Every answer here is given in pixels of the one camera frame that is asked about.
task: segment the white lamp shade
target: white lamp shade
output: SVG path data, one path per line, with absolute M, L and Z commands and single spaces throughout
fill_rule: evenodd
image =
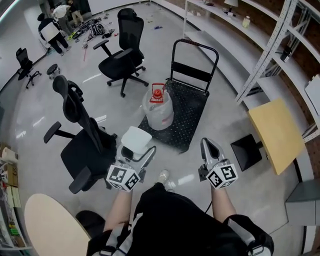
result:
M 238 7 L 238 0 L 225 0 L 224 3 L 230 6 Z

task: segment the chair armrest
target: chair armrest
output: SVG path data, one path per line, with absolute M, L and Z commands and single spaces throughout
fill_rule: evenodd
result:
M 70 184 L 69 190 L 76 194 L 78 193 L 87 183 L 91 180 L 92 173 L 90 169 L 86 166 L 84 167 L 79 174 L 76 176 L 74 181 Z
M 103 40 L 103 41 L 101 41 L 101 42 L 97 43 L 97 44 L 93 47 L 93 49 L 95 50 L 95 49 L 97 49 L 97 48 L 99 48 L 99 47 L 101 47 L 101 46 L 105 45 L 105 44 L 106 44 L 106 43 L 108 43 L 108 42 L 109 42 L 109 40 L 108 40 L 108 39 Z
M 134 49 L 132 49 L 132 48 L 126 49 L 123 52 L 121 52 L 120 54 L 116 55 L 114 58 L 116 60 L 119 60 L 119 59 L 123 58 L 124 56 L 127 56 L 128 54 L 130 54 L 133 50 Z
M 53 135 L 55 135 L 60 128 L 61 128 L 60 122 L 56 122 L 54 125 L 52 125 L 43 137 L 44 143 L 47 144 L 48 141 L 50 141 Z

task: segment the white wall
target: white wall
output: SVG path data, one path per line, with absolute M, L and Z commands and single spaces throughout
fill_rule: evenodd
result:
M 139 0 L 88 0 L 88 2 L 94 15 L 111 8 L 137 3 Z
M 19 48 L 26 48 L 28 57 L 33 62 L 45 54 L 35 37 L 39 26 L 37 17 L 40 8 L 38 6 L 37 9 L 37 5 L 36 0 L 20 0 L 0 23 L 0 89 L 20 68 L 16 59 Z

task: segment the bottle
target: bottle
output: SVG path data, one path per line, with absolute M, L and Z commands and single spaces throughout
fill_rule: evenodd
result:
M 250 17 L 247 16 L 242 21 L 242 27 L 247 29 L 249 27 L 249 24 L 250 24 Z

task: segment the translucent plastic container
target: translucent plastic container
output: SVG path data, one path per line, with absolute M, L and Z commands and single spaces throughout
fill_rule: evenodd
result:
M 164 90 L 163 102 L 153 103 L 150 99 L 153 96 L 153 90 L 146 92 L 142 100 L 142 108 L 148 119 L 149 126 L 157 131 L 168 128 L 174 121 L 174 109 L 169 93 Z

